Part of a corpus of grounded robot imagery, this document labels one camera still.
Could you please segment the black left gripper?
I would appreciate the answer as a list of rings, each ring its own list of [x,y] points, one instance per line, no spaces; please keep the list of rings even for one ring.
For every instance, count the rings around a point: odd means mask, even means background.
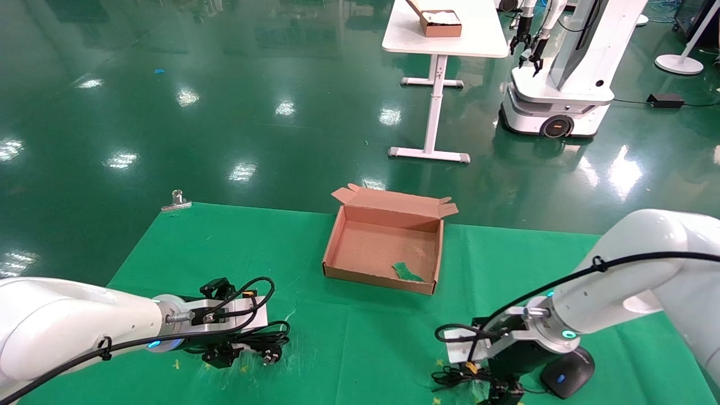
[[[200,293],[208,299],[234,300],[237,296],[237,288],[226,277],[222,277],[200,287]],[[269,331],[263,331],[262,328],[213,334],[189,338],[188,348],[205,348],[201,359],[208,366],[223,369],[231,367],[241,352],[250,351],[250,348],[260,345],[259,341],[268,336]]]

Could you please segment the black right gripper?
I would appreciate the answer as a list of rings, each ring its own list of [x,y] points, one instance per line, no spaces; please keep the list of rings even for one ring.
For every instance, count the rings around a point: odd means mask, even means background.
[[[486,334],[509,334],[524,330],[525,321],[521,316],[475,317],[471,326]],[[525,389],[518,381],[522,375],[535,371],[558,358],[556,352],[542,348],[539,344],[512,344],[509,348],[491,357],[489,367],[489,394],[487,404],[519,404]]]

